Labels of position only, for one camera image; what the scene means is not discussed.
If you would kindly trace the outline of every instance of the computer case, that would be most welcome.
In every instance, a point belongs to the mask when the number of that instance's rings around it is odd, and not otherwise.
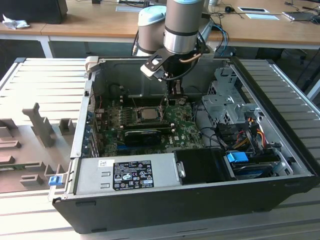
[[[66,0],[2,0],[0,20],[5,15],[14,20],[61,24],[67,11]]]

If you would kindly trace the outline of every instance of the blue latch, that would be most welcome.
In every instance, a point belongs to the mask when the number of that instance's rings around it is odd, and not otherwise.
[[[229,160],[229,163],[239,163],[239,162],[248,162],[249,159],[245,152],[243,151],[232,151],[226,156]]]
[[[49,186],[59,186],[62,184],[62,176],[51,176],[49,179]]]

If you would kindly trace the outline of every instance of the motherboard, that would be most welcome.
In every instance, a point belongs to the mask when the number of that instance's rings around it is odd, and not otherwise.
[[[98,121],[103,157],[172,153],[204,147],[202,135],[193,122],[190,103],[137,107],[113,100],[104,109]]]

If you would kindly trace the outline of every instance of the power supply label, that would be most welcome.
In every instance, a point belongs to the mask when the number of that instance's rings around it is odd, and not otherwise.
[[[151,161],[128,161],[113,164],[113,189],[116,191],[153,188]]]

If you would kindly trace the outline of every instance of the crumpled paper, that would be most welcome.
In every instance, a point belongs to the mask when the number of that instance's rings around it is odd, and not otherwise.
[[[27,28],[30,27],[30,25],[28,25],[28,23],[25,20],[12,20],[10,18],[7,18],[5,15],[3,16],[3,21],[2,23],[10,29],[21,29],[21,28]]]

